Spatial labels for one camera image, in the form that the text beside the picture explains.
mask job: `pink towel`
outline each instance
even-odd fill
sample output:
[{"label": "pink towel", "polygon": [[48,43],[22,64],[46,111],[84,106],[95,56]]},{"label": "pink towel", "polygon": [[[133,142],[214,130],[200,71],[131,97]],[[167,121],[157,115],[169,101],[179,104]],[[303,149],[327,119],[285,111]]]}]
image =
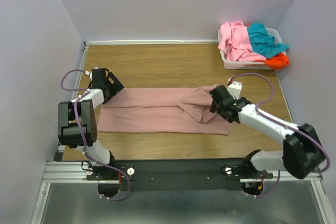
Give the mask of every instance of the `pink towel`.
[{"label": "pink towel", "polygon": [[247,27],[243,22],[226,22],[220,27],[222,39],[218,48],[222,50],[229,61],[266,60],[260,54],[253,52],[248,38]]},{"label": "pink towel", "polygon": [[215,88],[123,89],[101,106],[98,131],[228,135],[231,124],[210,113]]}]

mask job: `pile of clothes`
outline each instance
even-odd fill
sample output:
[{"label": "pile of clothes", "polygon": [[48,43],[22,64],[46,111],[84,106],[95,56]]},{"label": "pile of clothes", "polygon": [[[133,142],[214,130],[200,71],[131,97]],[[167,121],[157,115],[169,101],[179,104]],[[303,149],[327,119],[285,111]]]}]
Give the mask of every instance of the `pile of clothes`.
[{"label": "pile of clothes", "polygon": [[228,61],[261,61],[276,70],[289,65],[288,57],[282,53],[289,46],[276,44],[262,23],[246,27],[241,21],[226,22],[220,28],[222,38],[218,48]]}]

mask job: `wall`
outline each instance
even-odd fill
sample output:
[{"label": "wall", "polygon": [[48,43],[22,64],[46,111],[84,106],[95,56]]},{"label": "wall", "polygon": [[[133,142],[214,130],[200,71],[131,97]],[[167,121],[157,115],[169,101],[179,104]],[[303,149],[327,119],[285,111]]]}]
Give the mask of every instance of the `wall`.
[{"label": "wall", "polygon": [[0,0],[0,223],[30,223],[82,40],[61,0]]},{"label": "wall", "polygon": [[336,212],[336,2],[295,0],[279,26],[291,45],[291,65],[279,73],[289,109],[296,123],[316,128],[332,166],[323,185]]},{"label": "wall", "polygon": [[277,27],[293,0],[62,0],[85,41],[216,39],[226,21]]}]

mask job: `wooden tabletop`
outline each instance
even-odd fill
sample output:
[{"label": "wooden tabletop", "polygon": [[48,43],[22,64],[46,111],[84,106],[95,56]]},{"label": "wooden tabletop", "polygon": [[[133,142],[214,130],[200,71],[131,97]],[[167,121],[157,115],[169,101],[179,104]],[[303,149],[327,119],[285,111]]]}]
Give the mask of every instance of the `wooden tabletop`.
[{"label": "wooden tabletop", "polygon": [[[226,84],[229,77],[252,70],[228,70],[223,66],[216,44],[108,45],[90,46],[84,70],[108,68],[127,88],[182,88]],[[274,71],[261,73],[275,86],[272,101],[261,106],[283,120],[290,121],[281,88]],[[252,103],[270,96],[271,89],[262,78],[247,76],[242,95]],[[82,77],[81,88],[89,78]],[[96,109],[99,119],[99,108]],[[106,133],[98,139],[116,159],[175,159],[244,157],[256,149],[280,150],[281,146],[248,126],[234,123],[229,136],[187,133]],[[66,147],[64,161],[80,161],[83,155]]]}]

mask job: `laundry basket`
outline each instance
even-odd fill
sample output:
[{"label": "laundry basket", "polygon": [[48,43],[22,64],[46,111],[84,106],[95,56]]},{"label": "laundry basket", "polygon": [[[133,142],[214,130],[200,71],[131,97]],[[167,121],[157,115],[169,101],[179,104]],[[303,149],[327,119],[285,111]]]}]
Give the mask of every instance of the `laundry basket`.
[{"label": "laundry basket", "polygon": [[[266,28],[269,35],[274,36],[275,43],[282,43],[281,37],[275,29]],[[218,42],[222,39],[221,31],[218,30]],[[271,70],[269,66],[267,66],[263,62],[253,62],[253,61],[228,61],[225,59],[225,54],[222,50],[219,50],[220,55],[222,56],[222,60],[224,63],[224,68],[226,69],[261,69],[261,70]]]}]

